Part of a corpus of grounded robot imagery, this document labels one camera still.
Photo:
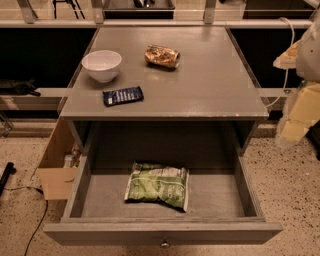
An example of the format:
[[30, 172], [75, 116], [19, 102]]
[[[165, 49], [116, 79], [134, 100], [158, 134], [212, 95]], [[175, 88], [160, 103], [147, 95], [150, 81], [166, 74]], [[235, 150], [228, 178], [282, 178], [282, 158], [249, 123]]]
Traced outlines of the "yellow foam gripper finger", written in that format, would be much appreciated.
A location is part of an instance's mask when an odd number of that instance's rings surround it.
[[307, 83], [286, 99], [283, 117], [277, 126], [277, 146], [289, 148], [299, 143], [319, 120], [320, 84]]
[[296, 56], [300, 43], [300, 40], [294, 42], [286, 51], [274, 60], [273, 66], [282, 70], [295, 69]]

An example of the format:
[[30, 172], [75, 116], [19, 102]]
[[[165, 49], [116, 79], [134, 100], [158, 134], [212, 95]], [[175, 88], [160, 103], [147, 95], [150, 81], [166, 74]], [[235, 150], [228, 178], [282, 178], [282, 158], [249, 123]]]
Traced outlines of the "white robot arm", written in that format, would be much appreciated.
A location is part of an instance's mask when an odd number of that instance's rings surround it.
[[304, 85], [286, 99], [283, 117], [277, 126], [276, 143], [280, 148], [301, 141], [320, 121], [320, 23], [314, 21], [302, 37], [278, 56], [273, 66], [295, 69]]

